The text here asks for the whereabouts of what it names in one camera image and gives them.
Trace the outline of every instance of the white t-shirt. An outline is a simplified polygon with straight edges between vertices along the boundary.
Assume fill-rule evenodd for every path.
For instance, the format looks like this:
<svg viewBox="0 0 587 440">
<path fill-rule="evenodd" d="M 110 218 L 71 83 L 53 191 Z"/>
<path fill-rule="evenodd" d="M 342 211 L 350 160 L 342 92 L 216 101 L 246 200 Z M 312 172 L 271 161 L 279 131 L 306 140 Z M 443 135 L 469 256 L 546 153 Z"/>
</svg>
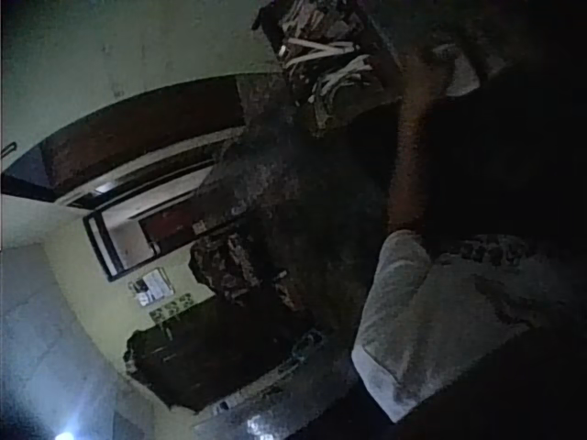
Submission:
<svg viewBox="0 0 587 440">
<path fill-rule="evenodd" d="M 405 230 L 383 244 L 352 360 L 392 421 L 511 337 L 544 324 L 555 299 L 555 309 L 562 304 L 560 292 L 569 289 L 547 259 L 504 257 L 493 265 L 488 258 L 445 254 L 433 264 L 419 236 Z"/>
</svg>

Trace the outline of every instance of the light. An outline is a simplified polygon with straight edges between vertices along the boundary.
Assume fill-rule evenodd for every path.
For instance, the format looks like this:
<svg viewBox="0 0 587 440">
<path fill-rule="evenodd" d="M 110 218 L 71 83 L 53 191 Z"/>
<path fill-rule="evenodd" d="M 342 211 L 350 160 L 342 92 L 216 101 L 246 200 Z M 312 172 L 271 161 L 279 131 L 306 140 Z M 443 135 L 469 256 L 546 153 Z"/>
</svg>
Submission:
<svg viewBox="0 0 587 440">
<path fill-rule="evenodd" d="M 55 437 L 55 440 L 75 440 L 72 433 L 61 433 Z"/>
</svg>

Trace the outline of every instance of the cloth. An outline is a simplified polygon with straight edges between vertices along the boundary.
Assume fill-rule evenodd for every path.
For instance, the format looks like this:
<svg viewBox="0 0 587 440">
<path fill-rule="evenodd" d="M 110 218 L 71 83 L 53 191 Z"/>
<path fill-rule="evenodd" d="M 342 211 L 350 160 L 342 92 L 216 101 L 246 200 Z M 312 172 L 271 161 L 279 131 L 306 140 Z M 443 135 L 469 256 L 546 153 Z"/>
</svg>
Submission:
<svg viewBox="0 0 587 440">
<path fill-rule="evenodd" d="M 394 422 L 513 336 L 584 310 L 580 284 L 521 240 L 461 248 L 433 262 L 413 232 L 383 244 L 352 360 Z"/>
</svg>

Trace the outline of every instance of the hand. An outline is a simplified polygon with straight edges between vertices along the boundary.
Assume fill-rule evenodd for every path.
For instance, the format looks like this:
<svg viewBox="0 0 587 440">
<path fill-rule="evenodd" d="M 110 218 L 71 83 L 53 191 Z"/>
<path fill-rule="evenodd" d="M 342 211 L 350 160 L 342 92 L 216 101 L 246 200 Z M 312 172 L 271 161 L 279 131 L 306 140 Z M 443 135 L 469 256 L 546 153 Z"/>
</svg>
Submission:
<svg viewBox="0 0 587 440">
<path fill-rule="evenodd" d="M 430 55 L 425 59 L 414 51 L 406 57 L 404 110 L 413 116 L 423 115 L 444 94 L 454 70 L 453 58 Z"/>
</svg>

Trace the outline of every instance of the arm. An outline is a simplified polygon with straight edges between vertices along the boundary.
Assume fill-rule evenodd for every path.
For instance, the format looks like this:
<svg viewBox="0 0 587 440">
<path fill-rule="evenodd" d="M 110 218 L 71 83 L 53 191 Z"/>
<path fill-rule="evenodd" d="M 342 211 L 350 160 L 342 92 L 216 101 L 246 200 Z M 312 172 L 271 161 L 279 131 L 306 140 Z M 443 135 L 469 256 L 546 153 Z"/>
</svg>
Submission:
<svg viewBox="0 0 587 440">
<path fill-rule="evenodd" d="M 426 114 L 446 89 L 449 66 L 426 64 L 418 55 L 406 63 L 398 151 L 389 191 L 389 232 L 417 229 L 427 205 L 428 164 L 422 145 Z"/>
</svg>

